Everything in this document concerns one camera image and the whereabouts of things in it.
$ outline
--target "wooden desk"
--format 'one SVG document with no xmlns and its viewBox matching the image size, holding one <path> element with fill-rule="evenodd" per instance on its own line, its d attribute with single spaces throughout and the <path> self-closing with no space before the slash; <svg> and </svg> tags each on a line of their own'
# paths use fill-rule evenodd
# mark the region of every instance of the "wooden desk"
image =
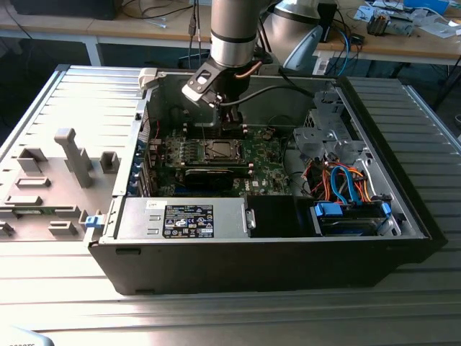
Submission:
<svg viewBox="0 0 461 346">
<path fill-rule="evenodd" d="M 141 1 L 143 8 L 153 5 L 153 0 Z M 153 9 L 148 14 L 163 14 L 186 6 L 188 6 L 187 1 L 174 2 L 165 8 Z M 75 17 L 23 16 L 16 13 L 9 2 L 7 7 L 13 18 L 36 40 L 62 40 L 85 44 L 93 66 L 104 65 L 99 48 L 101 43 L 178 48 L 189 46 L 187 29 L 192 9 L 166 16 L 166 21 L 163 22 L 166 28 L 163 29 L 145 20 L 129 18 L 121 12 L 116 20 L 107 21 Z M 136 2 L 128 5 L 126 12 L 133 16 L 140 15 Z M 211 8 L 201 6 L 200 24 L 204 49 L 210 48 L 210 18 Z M 0 37 L 28 38 L 6 13 L 3 4 L 0 5 Z M 192 47 L 198 48 L 197 38 L 194 39 Z"/>
<path fill-rule="evenodd" d="M 415 28 L 411 37 L 368 35 L 366 22 L 351 19 L 357 12 L 356 9 L 363 4 L 364 2 L 360 0 L 339 0 L 340 11 L 343 14 L 345 22 L 351 27 L 352 32 L 365 36 L 363 49 L 359 54 L 360 58 L 380 61 L 453 65 L 461 55 L 461 38 L 452 36 L 443 39 L 431 35 L 419 27 Z M 450 8 L 447 10 L 446 15 L 449 17 L 461 17 L 461 11 Z M 324 74 L 328 61 L 336 57 L 343 50 L 343 47 L 340 35 L 332 32 L 330 42 L 320 44 L 315 52 L 318 60 L 314 73 Z M 352 47 L 349 57 L 354 56 L 355 51 L 357 51 L 357 48 Z"/>
<path fill-rule="evenodd" d="M 142 7 L 152 6 L 153 0 L 141 0 Z M 339 0 L 341 13 L 353 32 L 365 36 L 365 42 L 360 58 L 380 61 L 399 61 L 409 63 L 434 63 L 452 65 L 461 54 L 461 42 L 456 36 L 441 39 L 416 28 L 412 37 L 388 35 L 375 37 L 367 34 L 366 23 L 354 21 L 348 17 L 355 15 L 355 9 L 363 5 L 361 0 Z M 149 11 L 150 15 L 170 12 L 187 6 L 186 3 L 176 3 L 163 8 Z M 8 4 L 9 12 L 34 38 L 39 40 L 65 40 L 82 42 L 86 45 L 91 64 L 101 66 L 102 56 L 100 43 L 149 45 L 164 47 L 182 47 L 189 45 L 187 28 L 192 9 L 177 12 L 166 17 L 167 28 L 163 29 L 145 20 L 134 19 L 120 13 L 116 20 L 105 21 L 89 18 L 52 17 L 52 16 L 22 16 L 16 13 Z M 128 5 L 127 13 L 139 15 L 136 2 Z M 449 9 L 449 16 L 459 15 L 460 11 Z M 200 7 L 202 25 L 202 47 L 210 47 L 210 17 L 209 6 Z M 3 6 L 0 6 L 0 36 L 27 38 L 16 23 L 8 16 Z M 196 48 L 197 38 L 193 43 Z M 324 74 L 330 59 L 335 58 L 343 49 L 339 35 L 332 32 L 331 41 L 321 43 L 315 55 L 318 56 L 314 73 Z M 352 48 L 351 57 L 356 48 Z"/>
</svg>

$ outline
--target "green circuit board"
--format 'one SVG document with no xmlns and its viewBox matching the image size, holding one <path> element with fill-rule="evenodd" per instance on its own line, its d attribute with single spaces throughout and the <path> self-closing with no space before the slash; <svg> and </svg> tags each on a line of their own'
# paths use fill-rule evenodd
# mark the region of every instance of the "green circuit board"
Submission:
<svg viewBox="0 0 461 346">
<path fill-rule="evenodd" d="M 291 195 L 284 173 L 280 139 L 264 128 L 249 130 L 244 139 L 198 140 L 176 136 L 164 139 L 164 162 L 156 167 L 158 196 L 241 197 Z M 227 169 L 246 177 L 235 178 L 227 191 L 195 191 L 184 186 L 186 169 Z"/>
</svg>

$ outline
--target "computer case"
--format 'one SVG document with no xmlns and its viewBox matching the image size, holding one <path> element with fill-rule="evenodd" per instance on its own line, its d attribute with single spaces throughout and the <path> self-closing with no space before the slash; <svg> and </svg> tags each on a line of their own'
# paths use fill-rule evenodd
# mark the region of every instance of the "computer case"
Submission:
<svg viewBox="0 0 461 346">
<path fill-rule="evenodd" d="M 18 14 L 112 20 L 123 0 L 11 0 Z"/>
</svg>

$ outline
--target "white label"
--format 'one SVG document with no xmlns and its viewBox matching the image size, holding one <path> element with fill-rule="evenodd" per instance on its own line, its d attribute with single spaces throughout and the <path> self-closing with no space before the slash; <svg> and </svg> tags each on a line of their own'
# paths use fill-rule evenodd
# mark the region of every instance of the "white label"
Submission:
<svg viewBox="0 0 461 346">
<path fill-rule="evenodd" d="M 15 210 L 15 214 L 41 214 L 40 210 Z"/>
<path fill-rule="evenodd" d="M 146 202 L 146 209 L 165 209 L 166 201 L 165 200 L 148 200 Z"/>
</svg>

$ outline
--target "black device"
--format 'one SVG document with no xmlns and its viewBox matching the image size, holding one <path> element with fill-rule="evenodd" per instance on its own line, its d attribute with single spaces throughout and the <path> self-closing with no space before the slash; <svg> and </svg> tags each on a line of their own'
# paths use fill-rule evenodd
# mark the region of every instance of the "black device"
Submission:
<svg viewBox="0 0 461 346">
<path fill-rule="evenodd" d="M 351 34 L 351 44 L 352 45 L 363 45 L 364 41 L 365 41 L 365 36 L 356 34 L 355 32 Z"/>
<path fill-rule="evenodd" d="M 331 29 L 331 23 L 333 22 L 334 14 L 338 5 L 334 0 L 320 0 L 318 2 L 317 11 L 320 15 L 320 22 L 318 23 L 322 29 L 322 37 L 320 42 L 325 43 L 328 40 L 328 35 Z"/>
<path fill-rule="evenodd" d="M 123 0 L 11 0 L 18 14 L 112 20 Z"/>
</svg>

